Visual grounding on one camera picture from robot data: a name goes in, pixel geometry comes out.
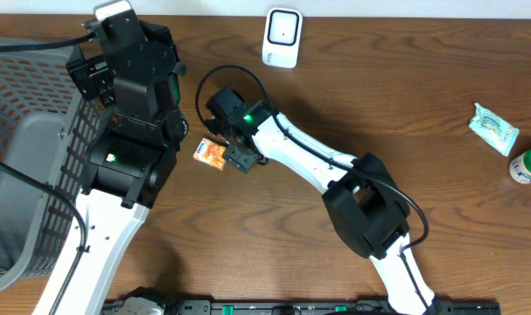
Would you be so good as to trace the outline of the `orange snack packet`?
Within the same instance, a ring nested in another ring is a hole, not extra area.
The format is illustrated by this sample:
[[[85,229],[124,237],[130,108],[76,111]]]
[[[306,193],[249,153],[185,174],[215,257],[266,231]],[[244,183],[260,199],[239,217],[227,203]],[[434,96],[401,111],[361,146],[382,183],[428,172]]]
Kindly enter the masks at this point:
[[[203,138],[192,157],[201,163],[222,171],[226,164],[226,160],[223,157],[225,151],[225,146],[215,143],[208,138]]]

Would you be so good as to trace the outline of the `teal wet wipes pack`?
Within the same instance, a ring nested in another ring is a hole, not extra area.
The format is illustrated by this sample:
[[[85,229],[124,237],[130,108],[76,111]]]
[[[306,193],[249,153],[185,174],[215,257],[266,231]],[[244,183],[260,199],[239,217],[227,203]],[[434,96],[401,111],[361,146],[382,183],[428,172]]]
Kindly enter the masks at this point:
[[[478,102],[474,107],[475,113],[468,127],[502,156],[508,157],[520,130]]]

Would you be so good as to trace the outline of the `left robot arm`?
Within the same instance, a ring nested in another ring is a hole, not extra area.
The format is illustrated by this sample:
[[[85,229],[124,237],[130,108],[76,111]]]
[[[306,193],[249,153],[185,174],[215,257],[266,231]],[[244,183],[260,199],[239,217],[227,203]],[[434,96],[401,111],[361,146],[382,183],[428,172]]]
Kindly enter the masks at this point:
[[[122,256],[177,162],[189,125],[179,103],[186,66],[170,30],[125,1],[98,7],[87,29],[101,54],[72,53],[66,69],[100,109],[73,222],[36,306],[38,314],[97,314]]]

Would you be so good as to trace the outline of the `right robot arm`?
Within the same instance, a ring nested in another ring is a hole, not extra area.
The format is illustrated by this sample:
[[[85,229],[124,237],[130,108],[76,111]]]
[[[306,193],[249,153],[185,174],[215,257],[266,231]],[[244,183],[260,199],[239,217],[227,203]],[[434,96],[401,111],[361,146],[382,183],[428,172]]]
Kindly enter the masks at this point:
[[[296,127],[265,101],[247,104],[224,87],[206,103],[214,135],[237,140],[227,161],[248,172],[258,158],[285,165],[316,188],[336,234],[378,272],[390,307],[401,314],[433,314],[435,293],[424,282],[410,248],[405,197],[374,155],[334,150]]]

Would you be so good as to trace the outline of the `green lid white jar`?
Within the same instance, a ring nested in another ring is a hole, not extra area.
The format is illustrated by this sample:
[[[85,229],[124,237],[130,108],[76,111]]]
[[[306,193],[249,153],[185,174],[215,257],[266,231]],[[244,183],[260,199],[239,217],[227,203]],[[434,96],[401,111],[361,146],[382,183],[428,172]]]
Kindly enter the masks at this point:
[[[531,149],[513,159],[508,170],[516,182],[531,184]]]

